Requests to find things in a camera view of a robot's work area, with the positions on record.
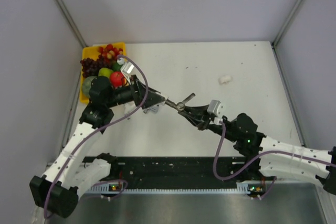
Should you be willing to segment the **red apple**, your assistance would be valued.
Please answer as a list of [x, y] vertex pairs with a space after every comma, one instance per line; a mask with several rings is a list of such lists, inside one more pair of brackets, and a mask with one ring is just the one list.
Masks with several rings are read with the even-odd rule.
[[126, 84], [126, 79], [120, 71], [115, 71], [110, 76], [110, 82], [114, 88], [118, 88]]

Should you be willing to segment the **white faucet with brass tip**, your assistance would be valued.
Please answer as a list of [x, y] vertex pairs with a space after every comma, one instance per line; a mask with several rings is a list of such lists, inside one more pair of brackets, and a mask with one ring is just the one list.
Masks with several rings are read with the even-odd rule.
[[127, 103], [124, 105], [124, 115], [128, 115], [127, 120], [130, 119], [129, 114], [136, 108], [134, 104]]

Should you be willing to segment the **dark purple grape bunch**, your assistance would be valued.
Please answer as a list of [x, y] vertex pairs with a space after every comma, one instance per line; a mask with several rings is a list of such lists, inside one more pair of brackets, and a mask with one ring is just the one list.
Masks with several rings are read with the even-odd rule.
[[112, 61], [106, 62], [103, 60], [86, 58], [80, 61], [82, 66], [82, 76], [87, 78], [89, 76], [98, 76], [98, 72], [101, 68], [112, 69]]

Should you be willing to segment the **chrome water faucet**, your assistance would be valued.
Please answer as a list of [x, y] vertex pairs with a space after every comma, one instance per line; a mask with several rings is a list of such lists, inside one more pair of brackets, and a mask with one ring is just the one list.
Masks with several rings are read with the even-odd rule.
[[150, 108], [144, 109], [143, 113], [145, 113], [145, 114], [147, 114], [149, 112], [151, 112], [151, 113], [158, 113], [159, 109], [160, 109], [160, 106], [159, 105], [155, 105], [155, 106], [152, 106]]

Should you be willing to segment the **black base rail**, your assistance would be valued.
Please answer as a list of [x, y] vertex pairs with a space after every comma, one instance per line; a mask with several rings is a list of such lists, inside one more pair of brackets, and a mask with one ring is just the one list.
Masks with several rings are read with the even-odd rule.
[[128, 189], [227, 189], [237, 182], [261, 181], [252, 165], [235, 178], [221, 181], [214, 176], [212, 157], [118, 157], [103, 181], [124, 179]]

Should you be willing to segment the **far white pipe elbow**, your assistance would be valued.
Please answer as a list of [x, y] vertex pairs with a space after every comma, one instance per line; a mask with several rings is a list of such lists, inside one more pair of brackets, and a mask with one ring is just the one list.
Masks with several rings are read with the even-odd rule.
[[231, 75], [223, 75], [218, 78], [218, 83], [219, 85], [223, 86], [223, 85], [226, 85], [232, 82], [232, 80], [233, 80], [233, 77]]

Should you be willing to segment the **yellow plastic fruit tray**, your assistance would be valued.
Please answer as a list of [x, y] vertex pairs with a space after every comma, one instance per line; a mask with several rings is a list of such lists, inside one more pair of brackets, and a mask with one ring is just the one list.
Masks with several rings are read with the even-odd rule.
[[112, 71], [119, 71], [117, 67], [117, 53], [126, 55], [124, 42], [102, 44], [85, 47], [82, 50], [80, 86], [89, 78], [96, 77], [101, 68], [109, 68]]

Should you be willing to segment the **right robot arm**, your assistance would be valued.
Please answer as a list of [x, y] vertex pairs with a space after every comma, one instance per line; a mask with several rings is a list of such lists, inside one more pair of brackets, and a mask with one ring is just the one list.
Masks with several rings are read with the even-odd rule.
[[[245, 113], [229, 121], [224, 115], [224, 106], [217, 100], [205, 106], [178, 103], [177, 111], [198, 130], [210, 130], [220, 135], [213, 161], [213, 173], [217, 179], [231, 180], [245, 171], [252, 180], [260, 176], [294, 179], [335, 194], [335, 149], [317, 150], [275, 140], [258, 132], [257, 124]], [[246, 158], [246, 162], [233, 174], [221, 176], [217, 162], [225, 140], [234, 144], [234, 149]]]

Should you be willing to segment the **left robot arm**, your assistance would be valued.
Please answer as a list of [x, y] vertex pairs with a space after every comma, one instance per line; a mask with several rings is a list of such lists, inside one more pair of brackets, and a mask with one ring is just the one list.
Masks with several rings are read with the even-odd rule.
[[78, 172], [88, 151], [113, 122], [112, 107], [134, 102], [137, 109], [164, 104], [167, 97], [143, 84], [135, 75], [131, 84], [115, 89], [107, 77], [95, 77], [89, 89], [89, 103], [75, 131], [54, 163], [41, 175], [34, 176], [29, 187], [36, 206], [44, 213], [69, 217], [79, 199], [98, 181], [114, 180], [119, 168], [115, 157], [100, 154], [92, 166]]

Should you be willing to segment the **green apple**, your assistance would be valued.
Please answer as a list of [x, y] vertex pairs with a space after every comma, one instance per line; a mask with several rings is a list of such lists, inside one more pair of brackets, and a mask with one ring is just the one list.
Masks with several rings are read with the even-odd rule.
[[98, 76], [104, 76], [107, 78], [110, 78], [110, 76], [113, 74], [113, 70], [110, 68], [101, 68], [98, 72]]

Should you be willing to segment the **green striped melon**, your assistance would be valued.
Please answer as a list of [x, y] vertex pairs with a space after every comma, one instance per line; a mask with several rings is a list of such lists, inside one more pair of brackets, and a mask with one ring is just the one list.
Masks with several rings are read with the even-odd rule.
[[90, 97], [89, 91], [91, 89], [91, 83], [96, 78], [96, 76], [89, 76], [84, 79], [82, 85], [81, 85], [81, 92], [86, 97]]

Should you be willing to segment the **dark green lime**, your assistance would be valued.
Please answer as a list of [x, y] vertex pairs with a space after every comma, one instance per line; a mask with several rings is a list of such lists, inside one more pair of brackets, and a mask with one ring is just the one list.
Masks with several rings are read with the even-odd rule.
[[117, 63], [117, 62], [114, 62], [114, 63], [112, 64], [112, 70], [113, 70], [113, 71], [120, 71], [122, 66], [123, 66], [123, 65], [121, 65], [121, 64], [119, 64], [119, 63]]

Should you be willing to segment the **dark bronze water faucet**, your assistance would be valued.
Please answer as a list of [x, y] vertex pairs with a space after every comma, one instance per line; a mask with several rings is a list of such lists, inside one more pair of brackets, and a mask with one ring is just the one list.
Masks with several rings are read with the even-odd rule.
[[165, 105], [175, 109], [176, 111], [180, 112], [183, 111], [186, 107], [186, 104], [193, 99], [196, 96], [195, 93], [191, 93], [189, 96], [187, 96], [184, 100], [178, 102], [178, 103], [174, 103], [173, 101], [167, 99], [165, 101]]

